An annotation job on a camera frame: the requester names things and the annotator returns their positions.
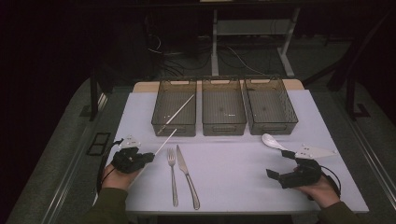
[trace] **fork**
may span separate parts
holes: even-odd
[[[168,164],[171,166],[171,169],[172,169],[173,203],[174,203],[174,207],[177,207],[178,206],[178,200],[177,200],[177,189],[176,189],[175,172],[174,172],[175,163],[176,163],[175,152],[174,152],[174,150],[172,148],[168,148]]]

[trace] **sleeve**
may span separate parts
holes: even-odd
[[[343,202],[335,203],[321,210],[318,218],[326,224],[367,224],[367,222],[356,216]]]
[[[95,205],[80,219],[79,223],[127,224],[125,200],[128,193],[122,189],[102,189]]]

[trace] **black glove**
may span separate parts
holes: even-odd
[[[116,152],[111,164],[120,172],[130,174],[145,167],[146,163],[154,160],[153,153],[137,153],[139,148],[128,147]]]

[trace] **human hand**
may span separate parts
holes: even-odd
[[[104,171],[104,180],[102,183],[102,189],[113,188],[113,189],[123,189],[128,190],[132,181],[137,177],[140,170],[132,172],[130,174],[125,174],[117,169],[110,163]]]
[[[341,202],[331,183],[324,176],[321,176],[316,184],[301,186],[295,189],[310,195],[321,208],[327,208]]]

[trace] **white tabletop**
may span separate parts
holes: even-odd
[[[337,151],[309,91],[288,91],[299,122],[290,135],[274,135],[284,147],[297,150],[302,144]],[[131,134],[141,142],[139,152],[156,152],[167,137],[157,137],[151,126],[156,92],[133,92],[126,103],[116,140]],[[172,137],[129,189],[126,210],[136,214],[296,214],[319,210],[316,203],[295,189],[282,189],[265,169],[292,172],[296,162],[267,147],[248,125],[242,136],[203,136],[202,94],[197,92],[195,137]],[[166,149],[179,144],[201,203],[192,207],[184,174],[175,165],[178,207],[172,203],[171,169]],[[119,148],[114,146],[109,158]],[[341,199],[354,212],[368,207],[341,156],[317,159],[341,180]]]

